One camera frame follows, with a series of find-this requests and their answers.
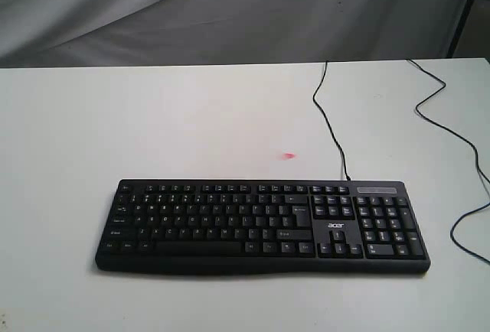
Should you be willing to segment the pink mark on table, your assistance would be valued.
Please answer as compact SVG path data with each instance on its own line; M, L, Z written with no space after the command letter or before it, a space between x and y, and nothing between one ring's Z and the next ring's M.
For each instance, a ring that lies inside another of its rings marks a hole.
M281 155L281 159L282 159L282 160L291 160L291 159L294 159L295 157L296 157L296 155L295 155L295 154L293 154L293 153L289 153L289 152L283 153L283 154Z

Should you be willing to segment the black tripod stand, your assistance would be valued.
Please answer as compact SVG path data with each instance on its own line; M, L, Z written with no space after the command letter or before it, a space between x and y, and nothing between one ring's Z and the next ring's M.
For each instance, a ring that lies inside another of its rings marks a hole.
M472 6L474 5L475 0L466 0L464 7L462 9L461 15L459 17L459 20L456 24L456 28L454 30L452 39L449 43L447 52L446 52L446 59L453 58L454 53L456 52L456 49L458 47L459 41L461 39L462 33L464 31L464 28L466 26L466 22L468 20L470 11L472 10Z

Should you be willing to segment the black Acer keyboard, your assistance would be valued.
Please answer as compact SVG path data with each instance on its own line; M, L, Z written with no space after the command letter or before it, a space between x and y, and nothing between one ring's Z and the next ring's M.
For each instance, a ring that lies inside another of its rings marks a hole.
M430 267L399 181L123 179L95 262L164 275Z

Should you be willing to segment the grey backdrop cloth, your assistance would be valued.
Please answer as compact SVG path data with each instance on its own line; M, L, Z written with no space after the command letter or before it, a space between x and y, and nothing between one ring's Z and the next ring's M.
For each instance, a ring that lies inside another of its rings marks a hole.
M1 65L441 58L467 1L1 0Z

